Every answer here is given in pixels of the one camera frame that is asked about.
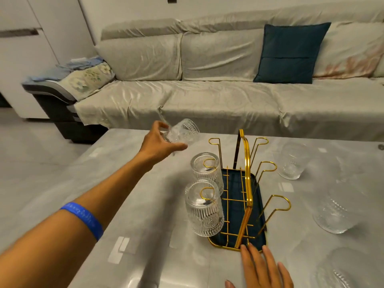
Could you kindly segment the person's right hand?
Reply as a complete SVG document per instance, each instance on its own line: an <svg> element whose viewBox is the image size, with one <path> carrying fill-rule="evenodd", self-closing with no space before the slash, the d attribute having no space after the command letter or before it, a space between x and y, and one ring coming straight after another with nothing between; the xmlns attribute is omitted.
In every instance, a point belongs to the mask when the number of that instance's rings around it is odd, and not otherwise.
<svg viewBox="0 0 384 288"><path fill-rule="evenodd" d="M240 246L243 274L247 288L294 288L294 283L282 262L276 262L267 245L262 252L248 243Z"/></svg>

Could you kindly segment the gold cup rack with tray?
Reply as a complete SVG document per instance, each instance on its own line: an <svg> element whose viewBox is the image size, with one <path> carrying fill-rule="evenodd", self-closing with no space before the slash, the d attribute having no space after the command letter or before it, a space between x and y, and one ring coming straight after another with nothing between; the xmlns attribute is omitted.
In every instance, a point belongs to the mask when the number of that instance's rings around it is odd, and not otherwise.
<svg viewBox="0 0 384 288"><path fill-rule="evenodd" d="M264 173L277 170L274 162L261 161L256 174L251 172L258 147L268 143L267 138L257 137L250 150L244 131L240 129L233 167L224 168L220 139L209 139L209 144L218 146L224 183L221 195L224 226L219 233L208 237L212 246L239 252L241 245L251 243L261 252L262 246L267 244L267 223L271 217L278 211L287 212L291 209L290 200L282 195L272 194L266 203L262 201L260 181Z"/></svg>

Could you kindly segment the white cabinet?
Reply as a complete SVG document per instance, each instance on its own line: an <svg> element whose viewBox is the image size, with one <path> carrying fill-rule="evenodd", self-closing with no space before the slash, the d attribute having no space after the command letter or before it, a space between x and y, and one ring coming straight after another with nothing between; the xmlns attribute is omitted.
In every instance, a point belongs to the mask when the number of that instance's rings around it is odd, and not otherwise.
<svg viewBox="0 0 384 288"><path fill-rule="evenodd" d="M26 78L95 55L79 0L0 0L0 93L22 119L48 119Z"/></svg>

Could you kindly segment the pile of blue clothes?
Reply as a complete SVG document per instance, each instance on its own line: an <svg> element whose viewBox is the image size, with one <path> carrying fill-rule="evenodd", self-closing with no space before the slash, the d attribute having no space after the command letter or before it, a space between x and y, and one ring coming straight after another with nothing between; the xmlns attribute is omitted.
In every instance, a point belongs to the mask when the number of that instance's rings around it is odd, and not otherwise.
<svg viewBox="0 0 384 288"><path fill-rule="evenodd" d="M26 82L61 81L74 71L85 70L101 64L104 59L100 56L92 58L80 58L67 62L64 65L56 64L37 76L29 76Z"/></svg>

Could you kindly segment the blue wristband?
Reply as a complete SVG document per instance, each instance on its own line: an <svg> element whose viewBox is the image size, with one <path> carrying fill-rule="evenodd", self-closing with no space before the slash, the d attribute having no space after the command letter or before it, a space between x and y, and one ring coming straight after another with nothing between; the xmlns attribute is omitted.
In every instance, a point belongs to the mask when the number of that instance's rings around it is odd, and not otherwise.
<svg viewBox="0 0 384 288"><path fill-rule="evenodd" d="M93 234L97 242L103 236L104 229L99 220L93 215L93 213L84 208L82 205L75 202L69 202L63 205L60 210L68 211L81 220L81 222L83 222Z"/></svg>

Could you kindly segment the beige pillow with pink pattern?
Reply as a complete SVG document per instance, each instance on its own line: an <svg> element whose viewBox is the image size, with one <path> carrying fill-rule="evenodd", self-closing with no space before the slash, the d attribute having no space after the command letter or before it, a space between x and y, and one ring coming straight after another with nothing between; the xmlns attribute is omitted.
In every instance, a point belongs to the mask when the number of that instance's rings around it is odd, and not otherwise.
<svg viewBox="0 0 384 288"><path fill-rule="evenodd" d="M313 77L369 77L383 55L384 23L332 23L321 43Z"/></svg>

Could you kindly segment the grey covered sofa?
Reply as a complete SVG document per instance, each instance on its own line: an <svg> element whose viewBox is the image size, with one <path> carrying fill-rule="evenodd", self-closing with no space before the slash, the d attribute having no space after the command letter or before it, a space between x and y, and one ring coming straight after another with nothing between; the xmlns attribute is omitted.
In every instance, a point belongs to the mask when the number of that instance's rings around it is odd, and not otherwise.
<svg viewBox="0 0 384 288"><path fill-rule="evenodd" d="M205 133L384 141L384 55L369 77L253 82L266 24L326 22L384 23L384 0L113 23L95 46L116 75L112 82L81 101L59 81L22 87L74 143L182 119Z"/></svg>

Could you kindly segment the person's left hand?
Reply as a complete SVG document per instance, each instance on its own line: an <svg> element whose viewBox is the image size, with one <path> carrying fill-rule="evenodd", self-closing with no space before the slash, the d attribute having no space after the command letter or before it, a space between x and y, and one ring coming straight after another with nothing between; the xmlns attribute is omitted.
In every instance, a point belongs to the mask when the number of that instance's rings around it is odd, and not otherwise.
<svg viewBox="0 0 384 288"><path fill-rule="evenodd" d="M169 125L162 121L155 121L151 130L145 135L141 148L137 154L146 171L163 161L171 154L167 153L166 140L162 136L161 129L168 129Z"/></svg>

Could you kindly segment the person's left forearm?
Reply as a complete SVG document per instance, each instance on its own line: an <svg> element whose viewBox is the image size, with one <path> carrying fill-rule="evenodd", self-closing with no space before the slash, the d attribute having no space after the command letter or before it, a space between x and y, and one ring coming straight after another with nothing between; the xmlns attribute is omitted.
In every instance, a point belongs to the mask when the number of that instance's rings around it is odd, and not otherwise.
<svg viewBox="0 0 384 288"><path fill-rule="evenodd" d="M136 156L73 202L105 230L147 171ZM97 241L75 215L58 210L0 255L0 288L66 288Z"/></svg>

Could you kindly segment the dark teal cushion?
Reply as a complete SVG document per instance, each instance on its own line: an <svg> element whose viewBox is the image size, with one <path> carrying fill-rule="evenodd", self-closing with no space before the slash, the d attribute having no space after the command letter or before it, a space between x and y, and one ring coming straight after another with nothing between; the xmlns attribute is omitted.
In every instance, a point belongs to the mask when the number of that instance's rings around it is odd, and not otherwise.
<svg viewBox="0 0 384 288"><path fill-rule="evenodd" d="M321 43L331 22L274 26L266 24L256 83L312 84Z"/></svg>

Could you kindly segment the clear ribbed drinking glass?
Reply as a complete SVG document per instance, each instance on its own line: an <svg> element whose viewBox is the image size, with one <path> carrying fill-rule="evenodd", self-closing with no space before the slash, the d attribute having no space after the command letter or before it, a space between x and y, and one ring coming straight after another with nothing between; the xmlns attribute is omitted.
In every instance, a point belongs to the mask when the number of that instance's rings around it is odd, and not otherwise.
<svg viewBox="0 0 384 288"><path fill-rule="evenodd" d="M314 222L332 234L342 234L363 221L364 195L347 182L322 191L312 214Z"/></svg>
<svg viewBox="0 0 384 288"><path fill-rule="evenodd" d="M185 188L185 207L193 231L211 237L221 231L224 214L220 190L211 179L195 179Z"/></svg>
<svg viewBox="0 0 384 288"><path fill-rule="evenodd" d="M287 180L297 180L311 160L310 148L302 143L288 142L276 155L277 172Z"/></svg>
<svg viewBox="0 0 384 288"><path fill-rule="evenodd" d="M190 119L183 119L170 127L163 138L170 143L183 143L191 145L199 139L200 131L197 125Z"/></svg>
<svg viewBox="0 0 384 288"><path fill-rule="evenodd" d="M219 190L219 197L223 194L224 183L221 169L221 161L217 155L211 152L203 152L195 155L191 161L190 166L193 170L196 179L210 179L213 180Z"/></svg>
<svg viewBox="0 0 384 288"><path fill-rule="evenodd" d="M384 271L367 254L340 247L317 265L313 283L316 288L384 288Z"/></svg>

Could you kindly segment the cream floral cloth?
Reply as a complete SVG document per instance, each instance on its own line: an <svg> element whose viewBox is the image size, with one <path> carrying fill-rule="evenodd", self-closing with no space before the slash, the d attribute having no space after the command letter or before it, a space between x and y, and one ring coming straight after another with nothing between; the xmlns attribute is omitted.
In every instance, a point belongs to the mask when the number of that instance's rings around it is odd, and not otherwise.
<svg viewBox="0 0 384 288"><path fill-rule="evenodd" d="M58 82L75 101L81 101L112 82L116 75L107 62L94 67L76 70Z"/></svg>

